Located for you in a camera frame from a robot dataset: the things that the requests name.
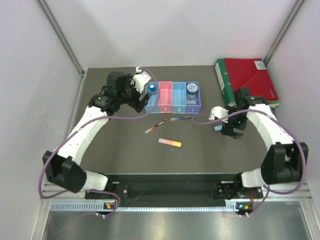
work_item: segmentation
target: blue compartment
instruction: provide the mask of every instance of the blue compartment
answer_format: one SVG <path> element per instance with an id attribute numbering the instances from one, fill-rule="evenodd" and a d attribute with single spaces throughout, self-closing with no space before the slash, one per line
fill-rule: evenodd
<path id="1" fill-rule="evenodd" d="M 200 87 L 199 83 L 197 81 L 190 81 L 186 82 L 185 86 L 187 86 L 190 83 L 194 83 L 198 85 L 198 93 L 196 94 L 196 97 L 194 99 L 186 98 L 186 114 L 198 114 L 201 109 L 201 100 L 200 100 Z"/>
<path id="2" fill-rule="evenodd" d="M 185 114 L 187 109 L 187 88 L 186 83 L 173 82 L 173 103 L 172 113 L 173 114 Z"/>
<path id="3" fill-rule="evenodd" d="M 156 85 L 155 82 L 149 82 L 145 88 L 145 93 L 148 93 L 150 92 L 150 85 L 153 84 L 153 85 Z M 155 86 L 155 91 L 156 91 L 156 94 L 155 95 L 152 95 L 148 101 L 148 104 L 144 107 L 145 109 L 145 112 L 148 113 L 151 111 L 151 109 L 154 107 L 156 101 L 157 101 L 157 97 L 158 97 L 158 86 Z M 158 114 L 159 113 L 159 106 L 156 106 L 155 109 L 152 111 L 152 114 Z"/>

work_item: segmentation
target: gray floor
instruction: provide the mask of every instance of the gray floor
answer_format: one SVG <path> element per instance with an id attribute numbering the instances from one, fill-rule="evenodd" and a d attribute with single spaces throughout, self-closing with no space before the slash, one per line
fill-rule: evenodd
<path id="1" fill-rule="evenodd" d="M 50 212 L 43 240 L 310 240 L 299 202 L 266 202 L 251 217 L 232 212 Z M 60 234 L 55 232 L 67 228 Z"/>
<path id="2" fill-rule="evenodd" d="M 197 81 L 201 112 L 209 114 L 223 106 L 222 94 L 213 66 L 150 67 L 158 81 Z M 90 68 L 81 96 L 78 122 L 92 96 L 106 84 L 110 71 L 135 72 L 127 68 Z M 121 106 L 117 116 L 137 116 Z M 190 120 L 166 122 L 149 134 L 145 130 L 165 118 L 182 114 L 150 114 L 140 120 L 111 120 L 96 135 L 84 154 L 81 167 L 102 173 L 238 173 L 258 168 L 267 152 L 259 133 L 248 122 L 243 140 L 222 136 L 212 125 L 200 126 Z M 182 142 L 182 147 L 158 143 L 159 138 Z"/>

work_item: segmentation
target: blue eraser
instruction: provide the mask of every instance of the blue eraser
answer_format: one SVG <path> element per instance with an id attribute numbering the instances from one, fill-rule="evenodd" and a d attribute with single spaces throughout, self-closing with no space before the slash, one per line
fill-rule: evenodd
<path id="1" fill-rule="evenodd" d="M 221 131 L 221 130 L 222 130 L 222 125 L 220 125 L 220 126 L 214 126 L 214 130 L 216 130 L 216 131 Z"/>

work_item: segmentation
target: blue pen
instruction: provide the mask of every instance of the blue pen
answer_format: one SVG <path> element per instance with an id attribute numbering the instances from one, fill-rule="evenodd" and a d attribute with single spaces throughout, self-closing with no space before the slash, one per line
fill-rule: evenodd
<path id="1" fill-rule="evenodd" d="M 173 118 L 170 118 L 170 121 L 179 121 L 183 119 L 191 119 L 191 116 L 173 117 Z"/>

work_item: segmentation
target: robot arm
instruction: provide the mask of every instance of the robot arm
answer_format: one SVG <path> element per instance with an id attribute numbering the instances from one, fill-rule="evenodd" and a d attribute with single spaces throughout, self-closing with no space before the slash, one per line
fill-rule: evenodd
<path id="1" fill-rule="evenodd" d="M 302 175 L 302 160 L 296 143 L 280 126 L 268 118 L 276 120 L 267 101 L 261 96 L 251 96 L 248 88 L 240 88 L 234 93 L 236 105 L 214 107 L 210 120 L 220 119 L 234 112 L 252 109 L 265 112 L 268 117 L 257 112 L 245 112 L 223 120 L 221 133 L 236 139 L 243 134 L 234 129 L 244 130 L 247 119 L 253 123 L 260 133 L 268 150 L 260 168 L 241 172 L 234 181 L 236 189 L 261 187 L 270 184 L 299 182 Z M 300 143 L 305 159 L 308 157 L 308 147 Z"/>
<path id="2" fill-rule="evenodd" d="M 151 77 L 138 67 L 134 76 L 111 72 L 107 76 L 106 85 L 100 93 L 91 98 L 82 118 L 70 134 L 78 131 L 77 135 L 59 150 L 48 165 L 45 171 L 47 180 L 73 193 L 89 189 L 104 190 L 108 178 L 97 172 L 83 171 L 80 168 L 82 157 L 97 132 L 109 121 L 103 117 L 112 116 L 122 104 L 128 104 L 138 113 L 142 111 L 151 95 L 147 93 L 142 100 L 139 98 L 150 79 Z M 90 120 L 101 117 L 102 119 L 81 128 Z M 50 151 L 44 154 L 43 163 L 51 154 Z"/>

